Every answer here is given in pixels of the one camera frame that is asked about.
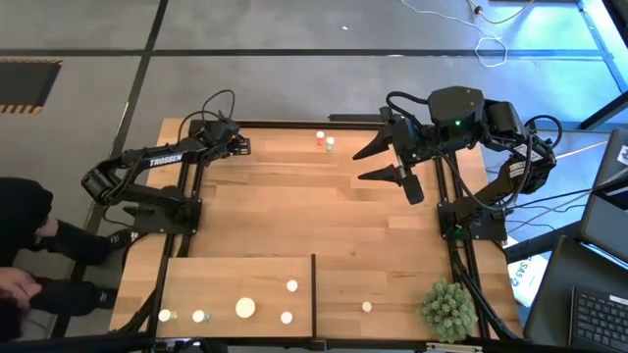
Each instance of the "keyboard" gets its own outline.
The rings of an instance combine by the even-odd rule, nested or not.
[[[628,353],[628,299],[574,287],[569,346]]]

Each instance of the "person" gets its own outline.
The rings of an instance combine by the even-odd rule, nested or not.
[[[36,181],[0,177],[0,342],[22,336],[22,322],[30,309],[82,316],[115,304],[116,289],[88,281],[37,277],[14,268],[21,249],[60,253],[96,266],[139,239],[130,229],[104,237],[50,218],[52,199],[52,193]]]

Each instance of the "black cable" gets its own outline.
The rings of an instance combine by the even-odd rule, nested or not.
[[[189,115],[187,115],[187,117],[183,118],[183,121],[182,121],[182,122],[181,122],[181,124],[179,125],[179,133],[177,134],[177,144],[179,144],[179,143],[181,142],[181,132],[182,132],[182,130],[183,130],[183,125],[185,124],[185,122],[187,122],[190,118],[192,118],[192,117],[194,117],[194,116],[197,116],[197,115],[199,115],[199,114],[200,114],[200,115],[201,115],[201,117],[202,117],[203,113],[207,113],[207,114],[213,115],[214,117],[218,118],[219,120],[221,120],[221,119],[222,119],[222,118],[221,118],[218,114],[216,114],[216,113],[214,113],[214,112],[209,112],[209,111],[196,111],[196,112],[194,112],[194,113],[190,113]]]
[[[553,200],[555,198],[575,195],[575,194],[583,193],[583,192],[586,192],[586,191],[591,191],[591,189],[590,188],[582,189],[582,190],[578,190],[578,191],[572,191],[572,192],[567,192],[567,193],[560,194],[560,195],[555,195],[555,196],[551,196],[551,197],[542,198],[542,199],[539,199],[539,200],[535,200],[535,201],[531,201],[531,202],[528,202],[528,203],[524,203],[523,205],[518,205],[518,206],[515,206],[515,207],[511,207],[511,208],[509,208],[509,210],[514,210],[514,209],[517,209],[517,208],[520,208],[520,207],[536,204],[536,203],[543,202],[543,201]]]
[[[553,121],[556,124],[556,127],[558,127],[558,136],[556,137],[556,141],[551,146],[552,148],[555,148],[558,145],[558,143],[560,143],[560,140],[562,139],[562,124],[560,123],[560,120],[555,118],[555,117],[553,117],[553,116],[550,116],[550,115],[547,115],[547,114],[542,114],[542,115],[538,115],[536,117],[533,117],[532,119],[527,121],[526,124],[524,124],[524,126],[528,126],[533,121],[536,121],[538,119],[549,119],[549,120]]]
[[[508,198],[508,200],[500,204],[499,207],[493,207],[493,206],[484,204],[482,201],[478,200],[477,197],[475,197],[473,192],[471,192],[471,190],[469,190],[469,187],[467,187],[467,185],[464,183],[464,180],[462,180],[462,176],[460,176],[460,172],[458,171],[458,169],[453,165],[453,163],[451,162],[451,160],[447,157],[445,153],[433,147],[428,147],[428,149],[435,152],[436,154],[438,154],[445,160],[445,162],[451,169],[451,172],[453,173],[453,175],[458,179],[458,181],[460,181],[460,186],[462,186],[462,189],[466,192],[469,198],[473,200],[473,202],[475,202],[481,208],[488,211],[492,211],[492,212],[503,211],[506,208],[506,206],[517,201],[517,197],[519,197],[519,193],[521,192],[521,189],[523,189],[523,185],[525,185],[526,183],[528,174],[530,173],[530,167],[532,166],[532,135],[529,135],[528,136],[528,150],[526,151],[526,164],[525,164],[525,169],[523,171],[523,176],[521,177],[521,181],[519,182],[519,186],[517,186],[517,189],[512,193],[512,195],[510,196],[510,198]]]
[[[124,222],[119,222],[119,221],[114,221],[114,220],[109,219],[109,218],[107,217],[107,212],[109,211],[109,207],[110,207],[110,206],[111,206],[111,205],[107,205],[107,206],[105,206],[105,210],[104,210],[104,211],[103,211],[103,213],[102,213],[102,219],[103,219],[105,222],[108,222],[108,223],[110,223],[110,224],[112,224],[112,225],[119,225],[119,226],[124,226],[124,227],[133,228],[133,226],[132,226],[132,225],[126,224],[126,223],[124,223]]]
[[[220,90],[220,91],[214,93],[211,97],[207,98],[205,103],[203,103],[203,108],[201,108],[201,112],[203,112],[205,110],[205,106],[207,106],[207,104],[209,102],[211,102],[212,99],[218,97],[219,95],[221,95],[223,93],[231,93],[231,95],[232,95],[232,107],[230,108],[229,115],[227,116],[228,119],[231,119],[232,115],[234,114],[234,107],[236,106],[236,101],[235,101],[236,100],[236,94],[232,90],[230,90],[230,89]],[[200,117],[203,120],[203,122],[205,122],[205,115],[203,113],[200,114]]]
[[[386,104],[391,107],[391,109],[397,111],[398,113],[401,113],[403,116],[405,116],[406,118],[408,118],[409,120],[411,120],[414,125],[419,129],[419,133],[423,133],[423,125],[421,125],[421,123],[419,122],[418,119],[416,119],[416,117],[413,114],[410,114],[410,112],[406,111],[405,109],[397,106],[396,104],[393,103],[393,101],[391,100],[391,98],[393,97],[399,97],[399,98],[405,98],[409,101],[412,101],[414,103],[418,103],[418,104],[422,104],[422,105],[427,105],[428,101],[427,99],[423,99],[423,98],[419,98],[419,97],[415,97],[411,94],[405,93],[405,92],[401,92],[401,91],[393,91],[391,93],[389,93],[386,96]]]
[[[515,204],[515,207],[516,207],[516,208],[525,208],[525,209],[545,209],[545,210],[551,210],[552,212],[557,212],[557,213],[566,213],[567,211],[571,210],[572,208],[577,208],[577,207],[586,207],[586,206],[587,206],[586,204],[583,204],[583,205],[573,205],[573,206],[569,206],[569,207],[567,207],[566,209],[564,209],[564,210],[562,210],[562,211],[561,211],[561,210],[553,210],[551,207],[547,207],[547,206],[523,206],[523,207],[521,207],[521,206],[517,206],[517,205]]]
[[[131,182],[131,176],[135,174],[138,167],[139,167],[139,162],[136,162],[135,164],[133,164],[129,168],[129,171],[123,177],[122,181],[116,187],[114,187],[113,190],[111,190],[110,192],[111,199],[109,200],[109,203],[107,203],[107,205],[105,206],[105,209],[102,212],[102,219],[105,222],[108,222],[112,225],[128,227],[131,230],[134,230],[134,227],[129,224],[109,219],[109,217],[107,217],[107,212],[109,212],[109,208],[113,205],[114,201],[116,201],[116,198],[118,197],[118,193],[120,192],[120,190],[124,190],[129,185],[129,183]]]
[[[550,227],[552,231],[557,231],[555,227],[552,227],[550,225],[537,225],[537,224],[527,223],[525,221],[515,221],[515,220],[505,220],[505,222],[514,222],[514,223],[524,224],[524,225],[532,226],[532,227]]]

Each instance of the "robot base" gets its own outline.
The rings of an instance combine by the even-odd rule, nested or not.
[[[185,215],[177,217],[186,220],[184,222],[170,217],[164,209],[153,205],[139,204],[138,207],[125,207],[125,211],[135,217],[133,227],[140,232],[196,234],[202,201],[200,198],[187,199]]]
[[[443,238],[447,240],[494,240],[500,243],[507,240],[503,218],[495,217],[489,211],[482,211],[479,222],[470,227],[458,228],[453,204],[443,203],[437,207]]]

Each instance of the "white ball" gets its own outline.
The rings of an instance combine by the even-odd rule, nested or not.
[[[364,303],[362,303],[362,310],[365,313],[370,312],[371,310],[373,310],[373,304],[371,304],[371,302],[364,302]]]
[[[235,304],[235,313],[243,319],[252,317],[255,313],[255,302],[251,298],[240,298]]]
[[[292,313],[291,312],[284,312],[282,314],[282,323],[284,324],[289,324],[292,322]]]
[[[286,287],[288,288],[289,291],[294,293],[296,292],[296,289],[298,288],[298,283],[296,282],[296,280],[291,279],[288,281],[288,284],[286,284]]]
[[[167,322],[169,320],[175,319],[176,317],[177,317],[177,315],[175,313],[171,312],[168,309],[164,309],[164,310],[160,311],[159,312],[159,316],[158,316],[159,321],[162,322],[162,323],[165,323],[165,322]]]
[[[207,320],[207,317],[208,315],[205,314],[205,312],[202,310],[196,310],[192,314],[192,319],[194,320],[195,323],[202,323]]]

